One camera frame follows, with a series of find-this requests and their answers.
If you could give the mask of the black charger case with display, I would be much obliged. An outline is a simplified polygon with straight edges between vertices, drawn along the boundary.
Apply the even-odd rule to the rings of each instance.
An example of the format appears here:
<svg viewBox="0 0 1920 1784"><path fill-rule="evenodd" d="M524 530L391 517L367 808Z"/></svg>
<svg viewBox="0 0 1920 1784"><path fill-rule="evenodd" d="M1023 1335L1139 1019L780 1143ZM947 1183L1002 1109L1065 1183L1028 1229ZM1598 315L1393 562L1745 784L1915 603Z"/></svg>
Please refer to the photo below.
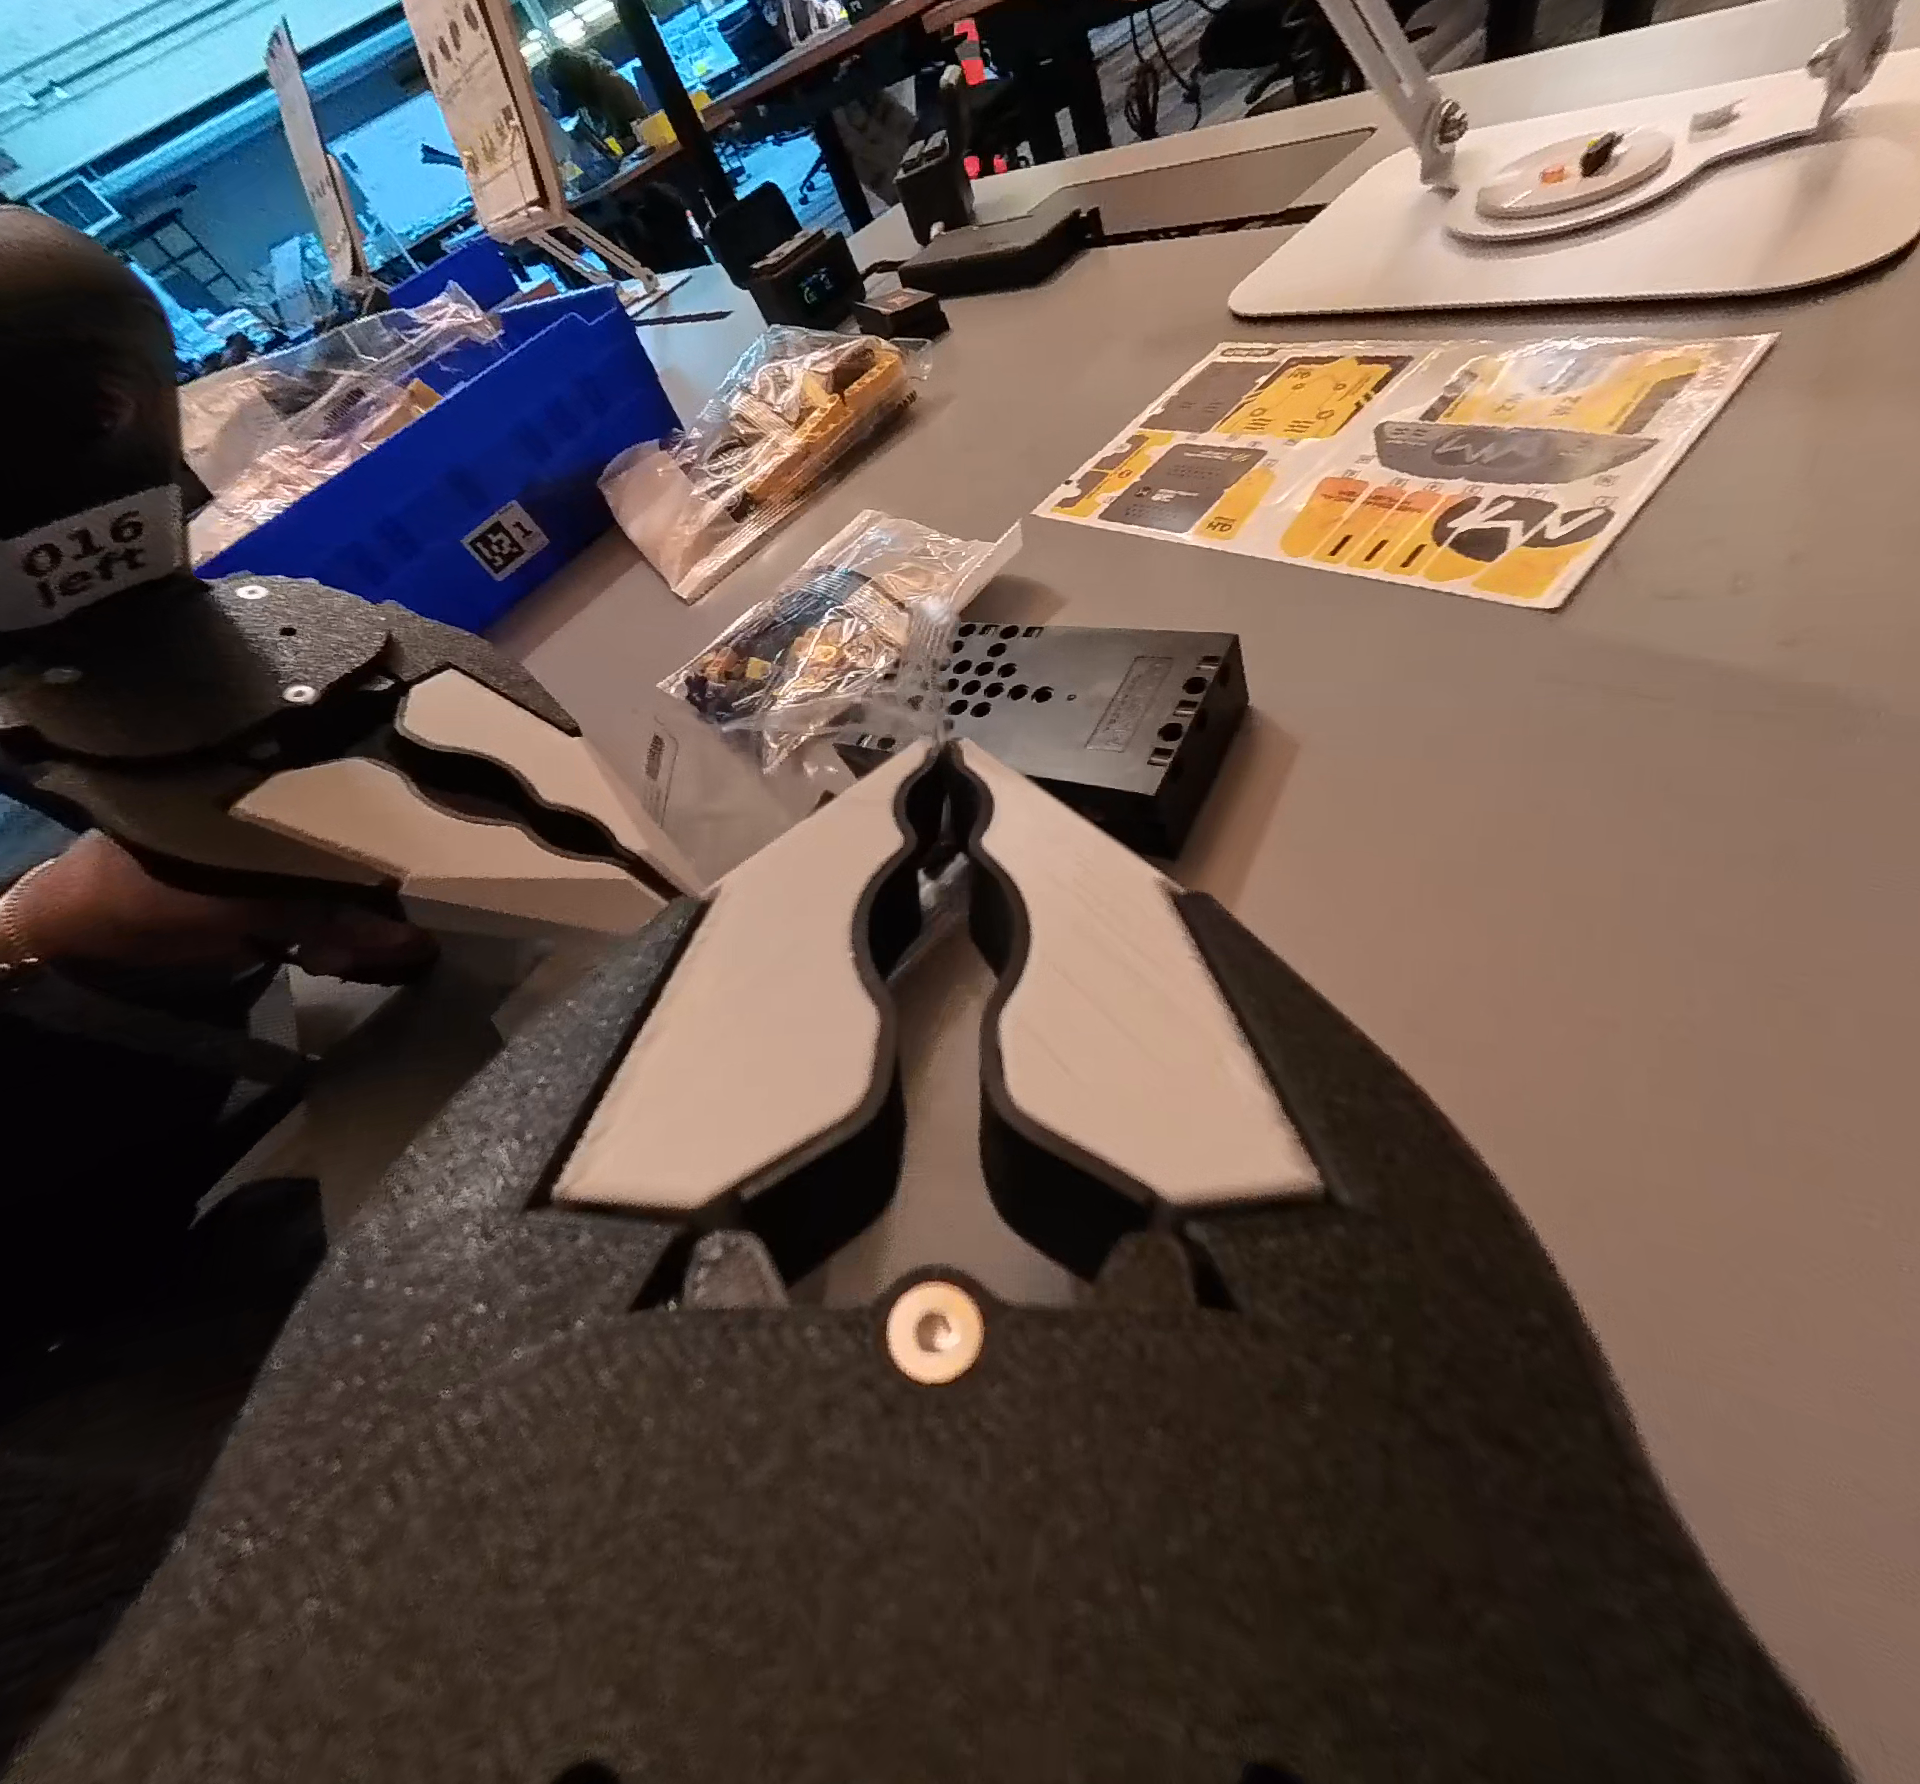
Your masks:
<svg viewBox="0 0 1920 1784"><path fill-rule="evenodd" d="M839 233L790 233L747 272L747 294L768 325L835 332L865 294Z"/></svg>

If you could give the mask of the heap of clear part bags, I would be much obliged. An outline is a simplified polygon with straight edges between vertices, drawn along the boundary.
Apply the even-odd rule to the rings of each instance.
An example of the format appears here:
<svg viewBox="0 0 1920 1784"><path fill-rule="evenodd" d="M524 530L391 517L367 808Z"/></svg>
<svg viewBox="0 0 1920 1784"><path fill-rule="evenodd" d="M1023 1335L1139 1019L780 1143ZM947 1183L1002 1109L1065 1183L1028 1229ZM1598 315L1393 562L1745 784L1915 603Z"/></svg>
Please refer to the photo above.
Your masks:
<svg viewBox="0 0 1920 1784"><path fill-rule="evenodd" d="M421 307L372 310L183 382L183 456L208 487L208 502L187 508L193 567L208 571L243 539L419 422L436 403L430 370L496 341L501 315L447 286Z"/></svg>

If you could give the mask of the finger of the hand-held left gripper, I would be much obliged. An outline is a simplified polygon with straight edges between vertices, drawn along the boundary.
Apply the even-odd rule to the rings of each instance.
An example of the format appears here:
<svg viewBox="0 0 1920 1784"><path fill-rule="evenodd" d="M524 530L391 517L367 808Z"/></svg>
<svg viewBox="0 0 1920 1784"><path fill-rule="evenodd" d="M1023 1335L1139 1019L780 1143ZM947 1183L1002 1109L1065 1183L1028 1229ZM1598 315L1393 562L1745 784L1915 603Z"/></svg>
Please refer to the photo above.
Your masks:
<svg viewBox="0 0 1920 1784"><path fill-rule="evenodd" d="M391 734L460 768L491 764L529 808L580 819L612 837L659 891L707 891L700 868L586 734L529 716L501 690L460 670L431 670L398 699Z"/></svg>
<svg viewBox="0 0 1920 1784"><path fill-rule="evenodd" d="M286 768L224 814L398 880L401 915L430 929L628 934L670 901L612 858L561 852L505 819L453 814L372 759Z"/></svg>

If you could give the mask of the black flat power bank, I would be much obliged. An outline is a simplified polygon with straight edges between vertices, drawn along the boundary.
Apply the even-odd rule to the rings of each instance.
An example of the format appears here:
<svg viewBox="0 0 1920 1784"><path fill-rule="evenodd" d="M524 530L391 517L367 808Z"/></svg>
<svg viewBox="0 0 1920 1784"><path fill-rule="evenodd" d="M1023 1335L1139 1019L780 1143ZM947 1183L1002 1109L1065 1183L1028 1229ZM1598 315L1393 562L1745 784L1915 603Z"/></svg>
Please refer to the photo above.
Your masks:
<svg viewBox="0 0 1920 1784"><path fill-rule="evenodd" d="M928 236L908 262L900 262L900 286L926 294L997 294L1055 281L1075 254L1108 242L1102 219L1067 198L1002 224L974 224Z"/></svg>

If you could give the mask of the black upright battery holder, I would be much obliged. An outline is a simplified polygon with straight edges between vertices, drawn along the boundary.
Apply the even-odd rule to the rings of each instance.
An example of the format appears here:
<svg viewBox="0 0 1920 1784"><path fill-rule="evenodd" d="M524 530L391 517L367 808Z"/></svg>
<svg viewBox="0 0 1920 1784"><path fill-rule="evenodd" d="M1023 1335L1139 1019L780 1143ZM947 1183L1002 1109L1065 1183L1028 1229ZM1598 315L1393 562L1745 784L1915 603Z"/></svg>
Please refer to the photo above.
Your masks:
<svg viewBox="0 0 1920 1784"><path fill-rule="evenodd" d="M974 227L974 184L947 126L900 153L896 198L917 246Z"/></svg>

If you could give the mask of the clear bag of mixed parts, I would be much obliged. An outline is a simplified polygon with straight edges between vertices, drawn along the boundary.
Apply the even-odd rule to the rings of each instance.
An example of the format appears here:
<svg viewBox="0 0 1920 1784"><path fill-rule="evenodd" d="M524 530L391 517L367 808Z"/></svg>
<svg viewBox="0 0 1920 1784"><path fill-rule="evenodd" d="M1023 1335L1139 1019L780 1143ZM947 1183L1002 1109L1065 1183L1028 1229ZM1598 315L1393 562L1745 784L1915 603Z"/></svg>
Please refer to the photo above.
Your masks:
<svg viewBox="0 0 1920 1784"><path fill-rule="evenodd" d="M896 753L947 729L970 603L1019 557L908 517L855 512L768 603L659 682L762 774L828 747Z"/></svg>

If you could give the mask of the blue plastic bin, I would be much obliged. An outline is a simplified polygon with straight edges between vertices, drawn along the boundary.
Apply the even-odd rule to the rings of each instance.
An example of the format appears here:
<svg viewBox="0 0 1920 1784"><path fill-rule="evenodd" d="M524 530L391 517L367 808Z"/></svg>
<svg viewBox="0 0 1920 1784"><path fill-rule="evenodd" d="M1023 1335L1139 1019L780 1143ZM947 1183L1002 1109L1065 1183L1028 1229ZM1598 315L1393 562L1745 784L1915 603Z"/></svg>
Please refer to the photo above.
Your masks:
<svg viewBox="0 0 1920 1784"><path fill-rule="evenodd" d="M599 474L681 431L624 286L460 322L391 433L291 502L208 502L193 567L311 575L487 633L612 530Z"/></svg>

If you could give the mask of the person's left hand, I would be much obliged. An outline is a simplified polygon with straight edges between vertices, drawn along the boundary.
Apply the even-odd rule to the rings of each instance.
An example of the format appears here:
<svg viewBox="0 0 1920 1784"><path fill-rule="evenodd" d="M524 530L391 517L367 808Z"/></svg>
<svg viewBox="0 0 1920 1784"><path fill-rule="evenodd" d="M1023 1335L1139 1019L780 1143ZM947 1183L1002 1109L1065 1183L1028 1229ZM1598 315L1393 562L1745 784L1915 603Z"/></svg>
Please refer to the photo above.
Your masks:
<svg viewBox="0 0 1920 1784"><path fill-rule="evenodd" d="M323 899L211 899L143 870L115 837L78 837L5 886L0 971L245 976L295 964L327 980L410 980L431 929Z"/></svg>

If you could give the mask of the large background booklet stand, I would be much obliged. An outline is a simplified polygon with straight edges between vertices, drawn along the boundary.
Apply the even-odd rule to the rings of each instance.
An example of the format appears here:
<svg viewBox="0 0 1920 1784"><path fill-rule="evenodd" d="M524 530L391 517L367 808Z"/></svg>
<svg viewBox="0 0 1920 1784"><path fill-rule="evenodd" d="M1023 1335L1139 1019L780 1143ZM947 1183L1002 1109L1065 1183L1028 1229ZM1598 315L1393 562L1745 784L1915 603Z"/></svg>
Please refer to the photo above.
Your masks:
<svg viewBox="0 0 1920 1784"><path fill-rule="evenodd" d="M538 246L588 286L633 281L640 307L656 307L670 286L619 242L588 233L566 200L505 0L398 5L465 177L478 227L501 246Z"/></svg>

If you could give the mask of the clear bag of small pins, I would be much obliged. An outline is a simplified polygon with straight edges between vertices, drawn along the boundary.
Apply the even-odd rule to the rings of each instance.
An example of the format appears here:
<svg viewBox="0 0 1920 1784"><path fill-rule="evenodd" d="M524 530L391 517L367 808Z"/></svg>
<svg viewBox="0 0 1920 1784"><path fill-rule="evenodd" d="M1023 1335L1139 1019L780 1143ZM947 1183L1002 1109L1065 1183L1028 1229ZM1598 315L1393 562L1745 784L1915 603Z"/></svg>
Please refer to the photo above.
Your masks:
<svg viewBox="0 0 1920 1784"><path fill-rule="evenodd" d="M870 764L878 800L849 805L849 837L810 824L833 800L860 788L860 768L816 740L774 774L747 747L681 706L656 706L643 722L643 774L633 784L633 831L643 875L619 910L649 926L670 901L702 901L739 963L839 963L860 891L900 852L900 788L935 759L908 740Z"/></svg>

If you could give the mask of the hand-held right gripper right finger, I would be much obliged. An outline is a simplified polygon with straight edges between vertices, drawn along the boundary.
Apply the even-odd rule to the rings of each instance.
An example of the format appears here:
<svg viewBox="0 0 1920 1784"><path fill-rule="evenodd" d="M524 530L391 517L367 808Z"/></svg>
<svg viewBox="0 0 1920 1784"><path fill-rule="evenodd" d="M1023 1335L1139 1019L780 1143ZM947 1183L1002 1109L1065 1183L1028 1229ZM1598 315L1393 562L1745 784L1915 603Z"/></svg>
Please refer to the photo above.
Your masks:
<svg viewBox="0 0 1920 1784"><path fill-rule="evenodd" d="M1123 1237L1321 1202L1300 1138L1190 909L1146 858L949 745L977 1019L977 1167L997 1218L1094 1283Z"/></svg>

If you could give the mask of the clear bag of yellow parts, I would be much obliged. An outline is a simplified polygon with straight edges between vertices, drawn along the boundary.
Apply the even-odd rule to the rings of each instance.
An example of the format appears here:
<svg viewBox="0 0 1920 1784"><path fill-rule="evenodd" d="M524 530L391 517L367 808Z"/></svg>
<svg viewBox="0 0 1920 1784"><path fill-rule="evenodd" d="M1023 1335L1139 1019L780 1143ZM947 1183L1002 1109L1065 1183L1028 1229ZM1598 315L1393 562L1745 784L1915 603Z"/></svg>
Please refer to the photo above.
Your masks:
<svg viewBox="0 0 1920 1784"><path fill-rule="evenodd" d="M607 465L612 520L681 603L707 597L908 414L926 357L860 332L762 332L688 422Z"/></svg>

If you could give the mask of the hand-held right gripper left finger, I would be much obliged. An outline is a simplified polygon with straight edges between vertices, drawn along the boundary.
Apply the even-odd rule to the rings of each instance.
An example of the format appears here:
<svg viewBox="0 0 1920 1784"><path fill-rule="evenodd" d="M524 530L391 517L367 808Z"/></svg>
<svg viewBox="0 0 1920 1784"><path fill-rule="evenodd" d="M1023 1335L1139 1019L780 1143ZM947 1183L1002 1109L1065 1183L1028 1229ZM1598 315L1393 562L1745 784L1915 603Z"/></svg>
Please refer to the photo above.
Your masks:
<svg viewBox="0 0 1920 1784"><path fill-rule="evenodd" d="M734 868L572 1138L550 1202L752 1230L780 1283L849 1245L907 1151L889 976L926 934L947 747L908 745Z"/></svg>

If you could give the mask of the black perforated plastic box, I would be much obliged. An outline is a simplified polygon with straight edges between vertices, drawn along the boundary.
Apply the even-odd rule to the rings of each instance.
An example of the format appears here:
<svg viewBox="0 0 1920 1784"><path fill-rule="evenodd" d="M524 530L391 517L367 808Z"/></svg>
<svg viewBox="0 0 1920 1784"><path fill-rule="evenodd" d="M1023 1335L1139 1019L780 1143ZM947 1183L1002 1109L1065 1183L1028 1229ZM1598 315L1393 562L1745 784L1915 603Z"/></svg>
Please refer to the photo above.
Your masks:
<svg viewBox="0 0 1920 1784"><path fill-rule="evenodd" d="M970 617L935 642L928 716L970 819L1079 814L1116 848L1172 862L1244 720L1231 633L1019 626Z"/></svg>

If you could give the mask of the wooden background desk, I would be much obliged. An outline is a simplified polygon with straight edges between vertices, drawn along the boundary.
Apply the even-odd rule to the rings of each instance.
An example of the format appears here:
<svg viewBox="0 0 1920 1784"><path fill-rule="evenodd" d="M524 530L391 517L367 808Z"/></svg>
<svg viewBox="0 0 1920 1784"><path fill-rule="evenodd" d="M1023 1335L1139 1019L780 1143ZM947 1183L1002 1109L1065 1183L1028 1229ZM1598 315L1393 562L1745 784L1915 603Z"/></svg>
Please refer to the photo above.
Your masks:
<svg viewBox="0 0 1920 1784"><path fill-rule="evenodd" d="M964 19L977 23L985 55L1002 51L1009 74L1040 82L1040 97L1023 110L1023 137L1040 162L1065 157L1065 119L1083 157L1113 147L1094 30L1116 19L1116 0L886 0L865 19L803 41L718 105L734 134L809 134L848 227L860 233L878 211L833 110L848 95L908 79Z"/></svg>

